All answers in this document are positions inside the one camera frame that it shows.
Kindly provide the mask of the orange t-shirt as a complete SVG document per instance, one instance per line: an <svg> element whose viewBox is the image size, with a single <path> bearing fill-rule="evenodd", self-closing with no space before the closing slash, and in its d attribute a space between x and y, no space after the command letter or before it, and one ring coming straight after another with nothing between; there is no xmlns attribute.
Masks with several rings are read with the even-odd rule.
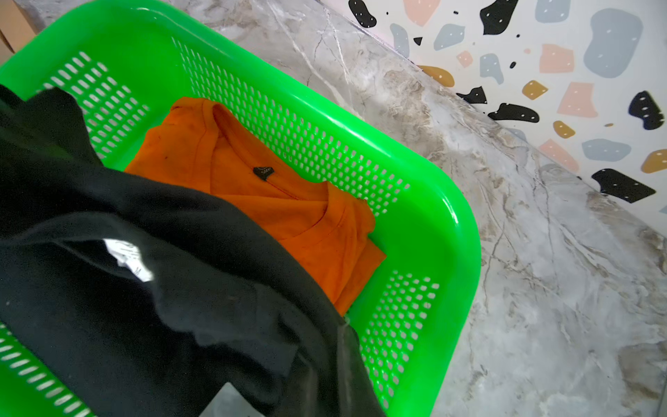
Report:
<svg viewBox="0 0 667 417"><path fill-rule="evenodd" d="M223 104L184 97L150 130L126 172L233 204L285 248L340 314L385 254L371 241L368 203L330 182L309 182Z"/></svg>

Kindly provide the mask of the green plastic basket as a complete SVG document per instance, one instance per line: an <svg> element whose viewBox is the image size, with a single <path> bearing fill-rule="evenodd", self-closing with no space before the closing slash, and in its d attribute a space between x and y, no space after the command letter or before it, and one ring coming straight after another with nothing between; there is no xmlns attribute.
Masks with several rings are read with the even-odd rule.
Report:
<svg viewBox="0 0 667 417"><path fill-rule="evenodd" d="M438 167L159 1L95 1L1 67L20 97L59 87L123 170L182 97L224 104L299 175L365 199L386 259L347 313L389 416L430 415L479 283L474 214Z"/></svg>

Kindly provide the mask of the black t-shirt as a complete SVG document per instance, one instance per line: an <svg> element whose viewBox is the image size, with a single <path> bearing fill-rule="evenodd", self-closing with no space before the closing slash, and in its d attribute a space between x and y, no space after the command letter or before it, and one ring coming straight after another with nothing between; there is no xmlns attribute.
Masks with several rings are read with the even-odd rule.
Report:
<svg viewBox="0 0 667 417"><path fill-rule="evenodd" d="M110 170L51 89L1 91L1 319L101 416L381 416L359 339L240 210Z"/></svg>

